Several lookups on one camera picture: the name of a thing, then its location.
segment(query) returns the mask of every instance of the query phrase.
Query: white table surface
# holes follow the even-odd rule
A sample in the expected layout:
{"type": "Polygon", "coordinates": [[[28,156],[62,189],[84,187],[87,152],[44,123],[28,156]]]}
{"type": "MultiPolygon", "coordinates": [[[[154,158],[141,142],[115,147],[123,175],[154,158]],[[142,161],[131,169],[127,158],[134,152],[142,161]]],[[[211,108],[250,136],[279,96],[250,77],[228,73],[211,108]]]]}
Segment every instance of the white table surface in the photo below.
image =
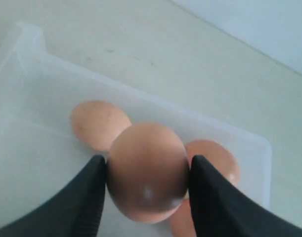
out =
{"type": "Polygon", "coordinates": [[[0,0],[0,44],[19,20],[65,60],[267,138],[271,210],[302,227],[302,76],[167,0],[0,0]]]}

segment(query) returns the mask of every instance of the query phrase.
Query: eggshell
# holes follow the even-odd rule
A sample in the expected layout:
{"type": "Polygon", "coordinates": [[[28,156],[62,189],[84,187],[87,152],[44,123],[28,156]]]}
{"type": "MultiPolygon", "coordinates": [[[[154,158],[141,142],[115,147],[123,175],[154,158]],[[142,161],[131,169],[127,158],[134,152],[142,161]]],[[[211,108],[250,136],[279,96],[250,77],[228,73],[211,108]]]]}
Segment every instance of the eggshell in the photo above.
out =
{"type": "Polygon", "coordinates": [[[99,151],[108,151],[116,137],[131,125],[122,109],[99,100],[76,106],[70,122],[75,135],[99,151]]]}
{"type": "Polygon", "coordinates": [[[170,217],[170,228],[174,237],[196,237],[189,199],[185,199],[170,217]]]}
{"type": "Polygon", "coordinates": [[[203,155],[232,185],[240,181],[240,167],[226,148],[214,141],[194,140],[186,146],[189,163],[195,155],[203,155]]]}
{"type": "Polygon", "coordinates": [[[156,223],[171,216],[188,188],[184,145],[168,127],[143,122],[114,141],[107,186],[118,209],[134,221],[156,223]]]}

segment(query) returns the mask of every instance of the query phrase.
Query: brown egg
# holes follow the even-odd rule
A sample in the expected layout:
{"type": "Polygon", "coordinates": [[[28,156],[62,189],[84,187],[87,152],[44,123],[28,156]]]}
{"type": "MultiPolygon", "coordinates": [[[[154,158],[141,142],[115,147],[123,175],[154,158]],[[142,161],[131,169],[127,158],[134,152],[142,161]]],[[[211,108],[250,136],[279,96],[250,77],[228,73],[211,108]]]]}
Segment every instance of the brown egg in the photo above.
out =
{"type": "Polygon", "coordinates": [[[180,138],[159,123],[132,125],[114,141],[107,186],[118,209],[134,221],[171,216],[188,188],[189,165],[180,138]]]}
{"type": "Polygon", "coordinates": [[[186,145],[188,160],[203,155],[234,186],[240,181],[240,167],[235,157],[220,144],[209,140],[195,140],[186,145]]]}
{"type": "Polygon", "coordinates": [[[170,228],[174,237],[196,237],[189,199],[185,199],[170,217],[170,228]]]}
{"type": "Polygon", "coordinates": [[[100,151],[108,151],[116,137],[131,125],[123,110],[99,100],[80,103],[70,121],[75,135],[100,151]]]}

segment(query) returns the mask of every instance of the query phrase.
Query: plastic container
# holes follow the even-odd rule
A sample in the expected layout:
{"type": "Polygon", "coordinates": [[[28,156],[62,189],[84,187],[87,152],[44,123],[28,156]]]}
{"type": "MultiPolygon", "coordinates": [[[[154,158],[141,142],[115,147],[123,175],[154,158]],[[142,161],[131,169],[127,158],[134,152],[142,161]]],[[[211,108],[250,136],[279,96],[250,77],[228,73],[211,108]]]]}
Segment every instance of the plastic container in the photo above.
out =
{"type": "MultiPolygon", "coordinates": [[[[184,142],[219,142],[238,159],[239,189],[269,207],[272,150],[264,138],[54,57],[39,28],[18,23],[0,50],[0,227],[52,197],[94,154],[69,126],[72,109],[89,99],[122,107],[133,122],[161,122],[184,142]]],[[[98,236],[172,235],[166,222],[127,219],[107,195],[98,236]]]]}

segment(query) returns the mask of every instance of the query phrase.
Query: white wall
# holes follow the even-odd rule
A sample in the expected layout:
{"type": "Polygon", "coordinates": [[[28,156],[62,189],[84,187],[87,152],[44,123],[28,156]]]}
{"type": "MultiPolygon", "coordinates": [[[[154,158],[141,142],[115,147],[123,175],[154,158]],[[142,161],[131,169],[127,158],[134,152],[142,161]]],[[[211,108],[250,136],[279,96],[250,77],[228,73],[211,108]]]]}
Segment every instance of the white wall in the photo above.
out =
{"type": "Polygon", "coordinates": [[[302,74],[302,0],[173,0],[302,74]]]}

